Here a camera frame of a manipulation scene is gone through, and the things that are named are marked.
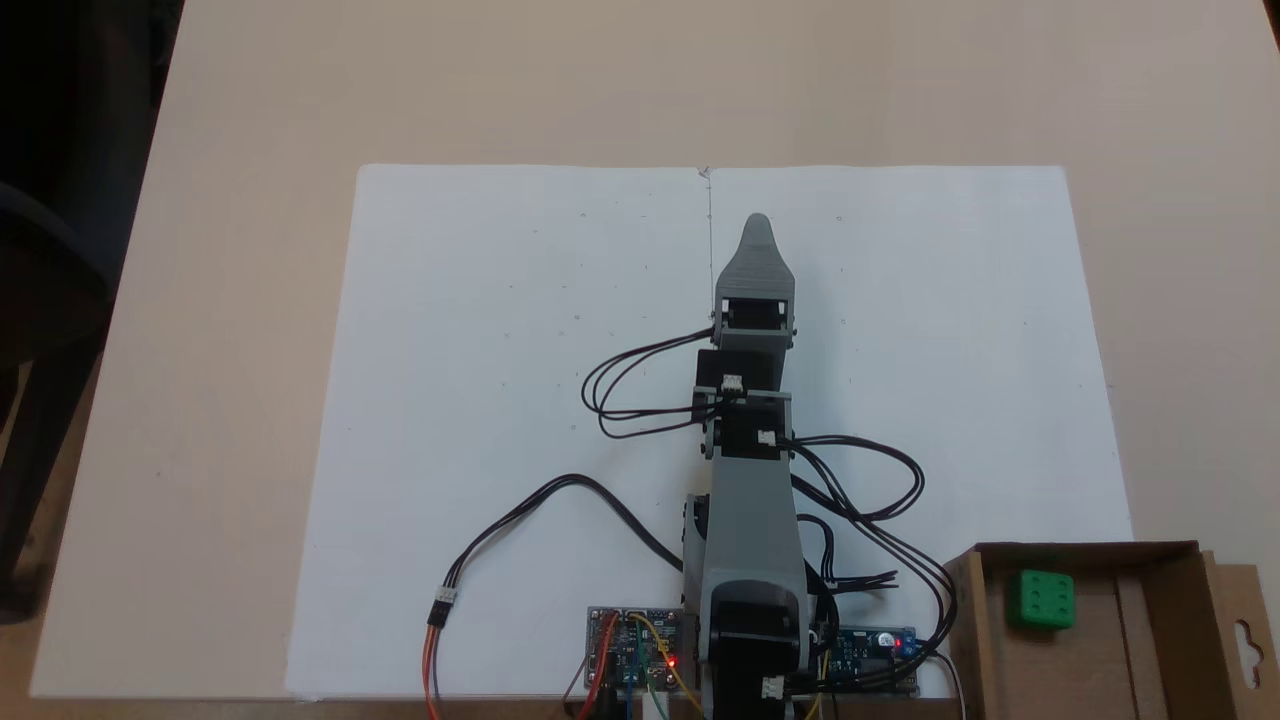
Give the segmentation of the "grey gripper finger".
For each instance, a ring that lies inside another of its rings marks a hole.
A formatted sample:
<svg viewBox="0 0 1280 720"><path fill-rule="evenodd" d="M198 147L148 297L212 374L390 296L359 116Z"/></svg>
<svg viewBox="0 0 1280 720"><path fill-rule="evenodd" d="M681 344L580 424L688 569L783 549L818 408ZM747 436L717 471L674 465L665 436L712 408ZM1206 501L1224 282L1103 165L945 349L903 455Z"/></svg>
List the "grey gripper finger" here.
<svg viewBox="0 0 1280 720"><path fill-rule="evenodd" d="M723 273L730 274L790 274L791 270L778 249L771 219L753 213L745 220L739 245Z"/></svg>

